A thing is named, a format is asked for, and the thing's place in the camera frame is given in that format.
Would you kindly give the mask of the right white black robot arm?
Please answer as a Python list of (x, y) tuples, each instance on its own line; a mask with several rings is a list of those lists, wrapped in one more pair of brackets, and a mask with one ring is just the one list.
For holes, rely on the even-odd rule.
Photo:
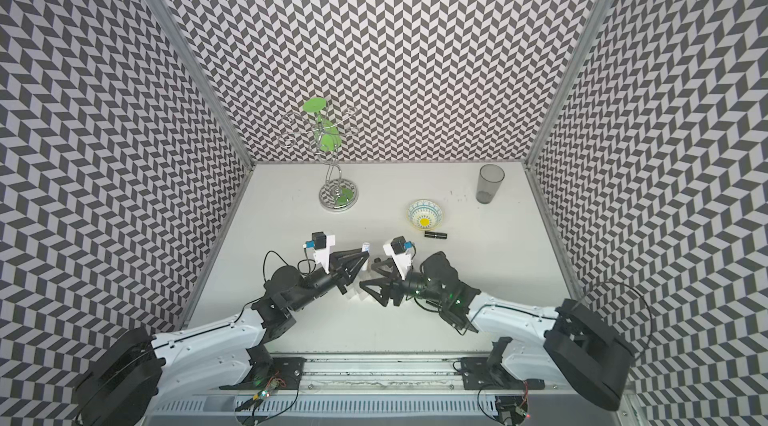
[(407, 273), (392, 258), (371, 269), (374, 278), (359, 286), (379, 304), (421, 300), (461, 336), (496, 335), (486, 370), (500, 387), (515, 381), (568, 384), (597, 407), (619, 409), (637, 350), (582, 302), (537, 307), (501, 300), (461, 281), (442, 252)]

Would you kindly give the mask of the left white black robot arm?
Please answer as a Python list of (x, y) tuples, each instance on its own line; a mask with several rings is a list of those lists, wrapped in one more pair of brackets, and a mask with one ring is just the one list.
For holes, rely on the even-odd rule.
[(262, 363), (258, 351), (294, 325), (294, 313), (333, 289), (345, 292), (369, 257), (362, 249), (335, 252), (327, 268), (307, 275), (283, 266), (260, 298), (203, 326), (127, 331), (76, 380), (75, 424), (136, 425), (167, 403), (243, 383)]

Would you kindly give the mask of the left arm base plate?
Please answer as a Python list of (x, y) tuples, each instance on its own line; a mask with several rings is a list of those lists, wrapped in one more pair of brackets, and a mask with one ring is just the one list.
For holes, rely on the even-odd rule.
[(306, 359), (301, 356), (272, 356), (264, 345), (246, 350), (248, 369), (239, 381), (230, 381), (220, 390), (263, 390), (275, 379), (280, 390), (297, 390), (304, 374)]

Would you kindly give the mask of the black lipstick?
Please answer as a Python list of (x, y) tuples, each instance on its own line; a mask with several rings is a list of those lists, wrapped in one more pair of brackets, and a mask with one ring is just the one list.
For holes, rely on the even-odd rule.
[(448, 238), (448, 234), (434, 231), (425, 231), (424, 237), (429, 239), (446, 240)]

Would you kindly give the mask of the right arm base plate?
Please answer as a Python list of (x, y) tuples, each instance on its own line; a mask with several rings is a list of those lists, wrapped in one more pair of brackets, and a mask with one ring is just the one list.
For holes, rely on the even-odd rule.
[(461, 358), (454, 370), (461, 377), (464, 389), (470, 391), (492, 388), (543, 390), (545, 388), (543, 380), (521, 380), (502, 366), (502, 355), (512, 342), (513, 339), (510, 337), (501, 337), (492, 343), (493, 348), (488, 356)]

